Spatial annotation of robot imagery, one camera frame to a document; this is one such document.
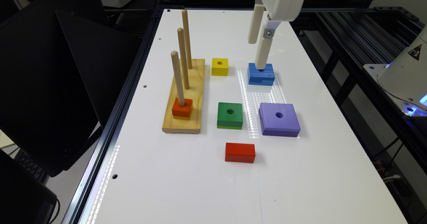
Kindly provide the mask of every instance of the purple square block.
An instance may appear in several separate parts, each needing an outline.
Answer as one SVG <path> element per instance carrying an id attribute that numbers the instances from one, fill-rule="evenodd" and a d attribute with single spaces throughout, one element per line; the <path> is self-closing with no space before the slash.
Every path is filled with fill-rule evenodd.
<path id="1" fill-rule="evenodd" d="M 297 137 L 301 131 L 292 104 L 261 103 L 260 121 L 262 135 Z"/>

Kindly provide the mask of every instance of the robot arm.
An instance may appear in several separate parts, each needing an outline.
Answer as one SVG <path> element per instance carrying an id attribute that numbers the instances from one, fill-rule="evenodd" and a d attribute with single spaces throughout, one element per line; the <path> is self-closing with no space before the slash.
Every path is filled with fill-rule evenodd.
<path id="1" fill-rule="evenodd" d="M 300 14 L 304 0 L 256 0 L 252 23 L 248 36 L 250 44 L 255 44 L 260 30 L 264 7 L 268 12 L 268 20 L 262 28 L 262 36 L 256 53 L 255 66 L 257 69 L 266 67 L 274 31 L 282 21 L 293 21 Z"/>

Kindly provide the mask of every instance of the stacked blocks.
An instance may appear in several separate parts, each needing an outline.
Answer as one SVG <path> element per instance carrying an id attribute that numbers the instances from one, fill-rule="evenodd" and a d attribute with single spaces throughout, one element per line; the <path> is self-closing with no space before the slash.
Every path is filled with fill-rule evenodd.
<path id="1" fill-rule="evenodd" d="M 193 100 L 191 99 L 184 99 L 184 100 L 185 100 L 185 106 L 180 107 L 178 98 L 175 99 L 175 103 L 173 103 L 173 107 L 172 107 L 172 115 L 174 119 L 183 119 L 183 120 L 191 119 L 191 112 L 193 112 Z"/>
<path id="2" fill-rule="evenodd" d="M 228 59 L 212 58 L 212 75 L 228 75 Z"/>
<path id="3" fill-rule="evenodd" d="M 240 103 L 218 103 L 217 128 L 242 130 L 243 105 Z"/>
<path id="4" fill-rule="evenodd" d="M 265 69 L 258 70 L 255 67 L 255 63 L 249 63 L 248 80 L 250 85 L 273 85 L 273 82 L 274 82 L 273 65 L 267 63 Z"/>
<path id="5" fill-rule="evenodd" d="M 292 104 L 261 103 L 262 135 L 296 137 L 301 131 Z"/>
<path id="6" fill-rule="evenodd" d="M 254 163 L 255 145 L 226 143 L 226 161 Z"/>

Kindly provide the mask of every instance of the green square block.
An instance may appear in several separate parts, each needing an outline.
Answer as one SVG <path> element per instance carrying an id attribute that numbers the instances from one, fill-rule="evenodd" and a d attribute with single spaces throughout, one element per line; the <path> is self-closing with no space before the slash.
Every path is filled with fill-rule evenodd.
<path id="1" fill-rule="evenodd" d="M 224 126 L 216 126 L 216 128 L 220 128 L 220 129 L 234 129 L 234 130 L 242 130 L 242 127 L 224 127 Z"/>
<path id="2" fill-rule="evenodd" d="M 243 105 L 241 103 L 218 103 L 217 128 L 242 129 Z"/>

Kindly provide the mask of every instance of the yellow square block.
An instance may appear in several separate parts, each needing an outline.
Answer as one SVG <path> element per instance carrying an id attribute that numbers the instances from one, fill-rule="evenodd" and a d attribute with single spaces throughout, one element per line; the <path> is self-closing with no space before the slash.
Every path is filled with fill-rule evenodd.
<path id="1" fill-rule="evenodd" d="M 228 75 L 227 58 L 212 58 L 212 75 Z"/>

